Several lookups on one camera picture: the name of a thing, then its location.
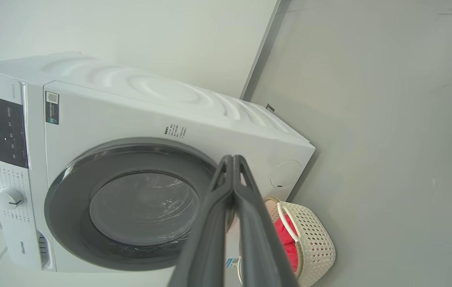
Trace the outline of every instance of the perforated basket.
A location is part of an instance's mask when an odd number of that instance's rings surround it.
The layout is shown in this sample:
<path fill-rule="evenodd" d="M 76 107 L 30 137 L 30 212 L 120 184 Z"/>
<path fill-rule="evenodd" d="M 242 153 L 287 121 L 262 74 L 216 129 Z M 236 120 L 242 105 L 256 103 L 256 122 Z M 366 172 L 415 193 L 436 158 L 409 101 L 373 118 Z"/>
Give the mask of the perforated basket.
<path fill-rule="evenodd" d="M 295 240 L 299 258 L 295 276 L 299 280 L 299 285 L 301 287 L 313 285 L 328 271 L 336 259 L 336 249 L 327 231 L 313 211 L 307 207 L 280 201 L 274 197 L 266 198 L 265 206 L 272 223 L 281 218 L 286 230 Z M 286 222 L 285 214 L 290 217 L 297 234 L 293 233 Z M 238 277 L 243 284 L 241 260 L 238 264 Z"/>

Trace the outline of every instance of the washing machine drum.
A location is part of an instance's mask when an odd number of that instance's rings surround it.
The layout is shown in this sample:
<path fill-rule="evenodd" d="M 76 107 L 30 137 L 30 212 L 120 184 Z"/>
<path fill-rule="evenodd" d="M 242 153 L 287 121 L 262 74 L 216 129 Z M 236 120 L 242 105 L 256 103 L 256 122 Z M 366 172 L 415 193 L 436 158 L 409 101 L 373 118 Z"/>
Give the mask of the washing machine drum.
<path fill-rule="evenodd" d="M 180 142 L 117 140 L 90 149 L 56 178 L 45 219 L 65 249 L 128 271 L 175 265 L 216 164 Z M 233 214 L 226 216 L 228 226 Z"/>

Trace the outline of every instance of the white washing machine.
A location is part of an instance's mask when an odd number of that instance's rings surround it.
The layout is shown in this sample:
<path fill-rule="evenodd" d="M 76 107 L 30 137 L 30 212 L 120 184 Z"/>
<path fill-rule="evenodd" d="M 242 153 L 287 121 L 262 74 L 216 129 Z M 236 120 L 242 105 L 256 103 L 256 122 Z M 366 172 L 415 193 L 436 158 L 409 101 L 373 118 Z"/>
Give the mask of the white washing machine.
<path fill-rule="evenodd" d="M 222 156 L 285 199 L 314 151 L 259 105 L 80 53 L 0 62 L 0 217 L 30 269 L 167 281 Z"/>

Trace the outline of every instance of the white wall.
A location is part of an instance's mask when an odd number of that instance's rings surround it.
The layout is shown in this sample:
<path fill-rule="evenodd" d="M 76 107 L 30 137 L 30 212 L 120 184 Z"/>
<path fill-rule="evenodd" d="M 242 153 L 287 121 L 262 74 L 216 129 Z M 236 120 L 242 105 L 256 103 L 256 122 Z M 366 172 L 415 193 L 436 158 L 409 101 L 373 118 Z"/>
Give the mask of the white wall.
<path fill-rule="evenodd" d="M 313 287 L 452 287 L 452 0 L 292 0 L 253 102 L 317 147 Z"/>
<path fill-rule="evenodd" d="M 57 51 L 240 97 L 277 0 L 0 0 L 0 60 Z"/>

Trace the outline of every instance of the floor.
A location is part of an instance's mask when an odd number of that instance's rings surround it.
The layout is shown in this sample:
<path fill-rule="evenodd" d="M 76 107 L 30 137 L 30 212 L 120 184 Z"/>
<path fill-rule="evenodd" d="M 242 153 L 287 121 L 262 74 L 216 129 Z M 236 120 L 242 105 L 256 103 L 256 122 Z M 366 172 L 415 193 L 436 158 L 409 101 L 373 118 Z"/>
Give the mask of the floor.
<path fill-rule="evenodd" d="M 452 0 L 292 0 L 276 17 L 252 102 L 317 147 L 292 194 L 337 249 L 314 287 L 452 286 Z M 12 282 L 143 286 L 5 254 L 0 286 Z"/>

